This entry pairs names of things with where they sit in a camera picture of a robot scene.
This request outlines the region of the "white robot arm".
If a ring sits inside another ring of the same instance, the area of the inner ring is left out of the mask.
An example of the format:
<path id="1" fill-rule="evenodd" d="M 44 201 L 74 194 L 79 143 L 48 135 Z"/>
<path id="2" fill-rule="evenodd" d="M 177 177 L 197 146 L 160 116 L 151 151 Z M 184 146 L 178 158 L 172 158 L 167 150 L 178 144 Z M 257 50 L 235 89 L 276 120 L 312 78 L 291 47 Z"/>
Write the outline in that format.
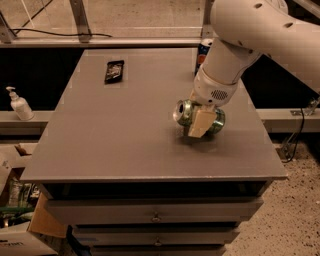
<path id="1" fill-rule="evenodd" d="M 320 26 L 276 8 L 268 0 L 215 0 L 211 25 L 216 37 L 194 79 L 190 99 L 200 105 L 191 137 L 212 126 L 215 109 L 227 104 L 243 72 L 266 55 L 314 91 L 320 89 Z"/>

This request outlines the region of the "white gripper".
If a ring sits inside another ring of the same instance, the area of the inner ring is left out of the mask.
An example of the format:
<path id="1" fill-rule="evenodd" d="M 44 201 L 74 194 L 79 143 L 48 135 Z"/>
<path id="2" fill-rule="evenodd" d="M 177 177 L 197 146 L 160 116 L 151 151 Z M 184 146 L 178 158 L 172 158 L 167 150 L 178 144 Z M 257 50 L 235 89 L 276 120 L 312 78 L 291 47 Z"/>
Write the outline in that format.
<path id="1" fill-rule="evenodd" d="M 238 84 L 225 85 L 210 78 L 203 67 L 200 67 L 195 78 L 189 100 L 201 105 L 226 105 L 234 95 Z M 217 118 L 214 110 L 198 108 L 192 116 L 188 136 L 201 138 Z"/>

